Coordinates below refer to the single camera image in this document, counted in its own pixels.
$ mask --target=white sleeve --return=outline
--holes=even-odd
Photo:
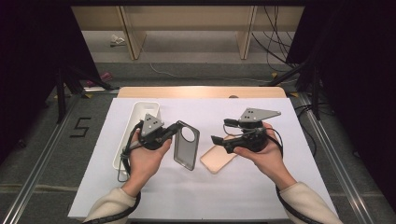
[[[134,206],[135,202],[136,198],[129,196],[122,189],[113,189],[107,195],[96,201],[84,221],[116,215],[120,212],[125,211],[127,208]],[[127,219],[128,217],[125,217],[117,221],[112,221],[108,223],[124,224]]]
[[[282,199],[299,213],[321,223],[342,223],[320,196],[305,183],[298,182],[280,191]],[[304,223],[286,210],[294,223]]]

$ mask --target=hand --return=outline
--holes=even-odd
[[[262,124],[267,129],[267,135],[273,137],[277,141],[271,124],[265,122]],[[283,163],[280,149],[270,139],[268,139],[267,146],[260,152],[252,152],[244,147],[236,147],[233,152],[253,161],[259,170],[270,177],[280,190],[286,189],[296,183],[295,179],[286,168],[285,163]]]
[[[140,130],[136,130],[132,137],[132,142],[137,141]],[[156,150],[149,150],[139,147],[131,151],[129,157],[131,165],[131,176],[122,186],[122,189],[132,197],[145,186],[149,179],[155,175],[160,168],[161,161],[165,153],[169,150],[172,140],[166,140],[163,145]]]

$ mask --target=white container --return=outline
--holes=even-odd
[[[161,119],[160,105],[156,102],[143,102],[143,101],[139,101],[134,104],[131,117],[129,117],[128,125],[126,126],[116,156],[114,157],[113,160],[114,169],[119,170],[120,168],[121,171],[125,171],[123,165],[122,164],[120,165],[120,154],[122,152],[122,149],[128,143],[129,135],[131,134],[131,131],[134,129],[134,126],[141,119],[144,119],[146,114],[150,114],[153,117],[156,117],[157,119]]]

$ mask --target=white tabletop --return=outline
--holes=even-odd
[[[112,162],[124,135],[135,102],[160,104],[164,127],[182,120],[201,133],[195,169],[173,160],[174,145],[164,156],[158,173],[142,189],[142,200],[130,215],[149,220],[274,220],[288,218],[276,197],[274,183],[249,160],[235,157],[216,175],[199,159],[213,143],[210,135],[225,136],[224,119],[239,119],[247,107],[280,111],[267,119],[280,133],[284,162],[291,174],[315,190],[334,211],[318,167],[304,138],[289,99],[114,99],[81,181],[69,216],[88,215],[94,202],[122,184]]]

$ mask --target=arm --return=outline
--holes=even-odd
[[[272,126],[265,122],[263,125],[267,129],[267,134],[276,139]],[[282,199],[299,213],[322,223],[341,223],[319,195],[306,184],[293,178],[274,142],[269,141],[267,146],[257,153],[243,147],[236,147],[233,152],[253,161],[259,170],[276,184]],[[304,223],[288,211],[287,214],[294,223]]]
[[[133,141],[137,140],[139,131],[136,131]],[[130,178],[121,188],[111,190],[106,196],[100,198],[92,207],[84,222],[118,214],[129,207],[134,206],[136,196],[146,185],[149,179],[155,175],[160,168],[163,155],[169,150],[172,140],[168,139],[163,146],[156,150],[148,150],[143,147],[132,150],[129,157],[131,165]],[[110,222],[112,224],[125,223],[128,217]]]

